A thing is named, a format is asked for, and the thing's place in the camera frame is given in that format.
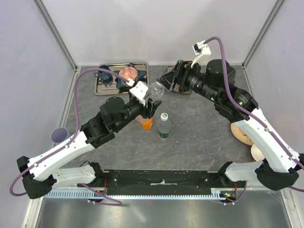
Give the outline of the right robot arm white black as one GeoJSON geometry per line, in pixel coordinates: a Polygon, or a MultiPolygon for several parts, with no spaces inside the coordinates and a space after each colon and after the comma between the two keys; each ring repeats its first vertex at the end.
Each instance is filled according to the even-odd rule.
{"type": "Polygon", "coordinates": [[[288,146],[266,120],[252,95],[234,85],[236,71],[226,63],[224,76],[222,60],[207,63],[201,72],[199,64],[177,61],[171,71],[157,81],[167,91],[178,88],[180,93],[193,91],[214,104],[215,110],[234,123],[257,146],[263,160],[247,163],[226,162],[218,171],[218,183],[223,187],[237,181],[258,181],[271,190],[292,187],[304,166],[304,156],[288,146]]]}

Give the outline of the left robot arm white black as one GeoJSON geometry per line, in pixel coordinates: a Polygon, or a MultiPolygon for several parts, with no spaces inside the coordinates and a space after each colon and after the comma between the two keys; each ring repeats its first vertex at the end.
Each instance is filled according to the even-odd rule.
{"type": "Polygon", "coordinates": [[[132,122],[137,116],[152,118],[161,100],[148,99],[142,104],[136,97],[130,96],[128,103],[114,96],[100,106],[97,115],[76,132],[51,150],[33,157],[22,156],[17,165],[22,177],[26,195],[38,199],[53,189],[71,184],[92,184],[99,187],[104,182],[104,173],[94,162],[83,168],[61,169],[74,158],[92,151],[115,138],[115,134],[132,122]]]}

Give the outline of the clear plastic bottle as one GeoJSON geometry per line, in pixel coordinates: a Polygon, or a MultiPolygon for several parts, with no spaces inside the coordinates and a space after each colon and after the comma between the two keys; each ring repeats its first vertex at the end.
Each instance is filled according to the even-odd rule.
{"type": "MultiPolygon", "coordinates": [[[[153,101],[162,100],[162,97],[165,92],[164,87],[158,87],[156,82],[150,84],[148,87],[149,87],[149,90],[146,93],[146,96],[144,98],[146,102],[148,101],[149,98],[151,98],[153,101]]],[[[140,115],[138,115],[136,117],[136,121],[138,121],[140,123],[142,123],[144,119],[147,119],[147,118],[143,118],[140,115]]]]}

